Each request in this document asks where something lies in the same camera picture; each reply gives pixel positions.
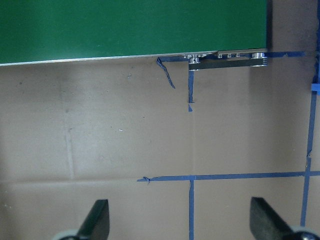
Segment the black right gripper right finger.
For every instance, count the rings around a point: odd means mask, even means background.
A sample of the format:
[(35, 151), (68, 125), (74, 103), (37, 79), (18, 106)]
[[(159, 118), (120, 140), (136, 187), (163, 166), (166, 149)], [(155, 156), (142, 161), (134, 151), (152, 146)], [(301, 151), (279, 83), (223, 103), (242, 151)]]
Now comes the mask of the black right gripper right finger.
[(297, 240), (298, 235), (262, 197), (252, 197), (249, 228), (256, 240)]

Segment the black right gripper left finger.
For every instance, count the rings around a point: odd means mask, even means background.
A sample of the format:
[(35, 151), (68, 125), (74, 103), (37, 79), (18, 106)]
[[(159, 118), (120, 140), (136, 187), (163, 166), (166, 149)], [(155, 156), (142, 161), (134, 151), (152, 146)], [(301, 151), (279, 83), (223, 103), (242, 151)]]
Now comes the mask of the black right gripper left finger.
[(77, 240), (107, 240), (109, 233), (109, 202), (107, 199), (98, 199), (80, 226), (75, 238)]

